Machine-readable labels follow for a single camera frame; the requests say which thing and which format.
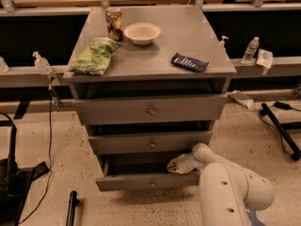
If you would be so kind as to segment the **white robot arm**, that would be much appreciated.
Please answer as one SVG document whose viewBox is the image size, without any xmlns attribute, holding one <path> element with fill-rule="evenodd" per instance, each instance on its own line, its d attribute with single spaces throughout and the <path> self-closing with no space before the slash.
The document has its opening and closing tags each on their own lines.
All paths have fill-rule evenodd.
<svg viewBox="0 0 301 226">
<path fill-rule="evenodd" d="M 271 206 L 275 190 L 270 181 L 214 153 L 204 143 L 172 159 L 169 172 L 199 170 L 202 226 L 266 226 L 257 211 Z"/>
</svg>

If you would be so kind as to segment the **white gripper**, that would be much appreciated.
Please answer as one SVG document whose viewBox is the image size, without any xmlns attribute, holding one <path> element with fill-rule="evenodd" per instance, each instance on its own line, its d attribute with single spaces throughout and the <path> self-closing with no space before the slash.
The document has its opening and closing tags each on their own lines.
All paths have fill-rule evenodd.
<svg viewBox="0 0 301 226">
<path fill-rule="evenodd" d="M 191 153 L 185 153 L 173 158 L 168 164 L 167 171 L 170 173 L 186 174 L 193 170 L 199 170 L 203 164 L 199 162 Z"/>
</svg>

